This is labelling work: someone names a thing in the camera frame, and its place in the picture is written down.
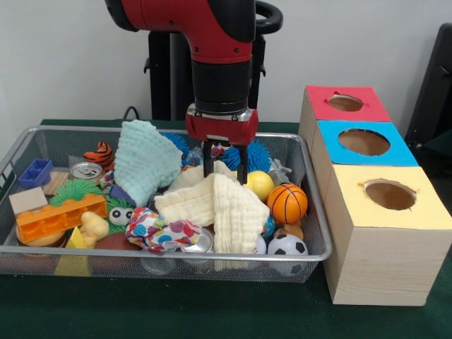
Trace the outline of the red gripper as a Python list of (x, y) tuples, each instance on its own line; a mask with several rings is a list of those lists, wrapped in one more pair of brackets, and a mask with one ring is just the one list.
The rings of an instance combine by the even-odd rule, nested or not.
[(240, 184), (247, 183), (248, 150), (258, 130), (258, 111), (246, 109), (241, 114), (211, 115), (199, 112), (194, 103), (186, 111), (186, 130), (190, 137), (203, 142), (203, 175), (214, 172), (214, 159), (211, 155), (212, 141), (226, 141), (238, 145), (240, 163), (237, 179)]

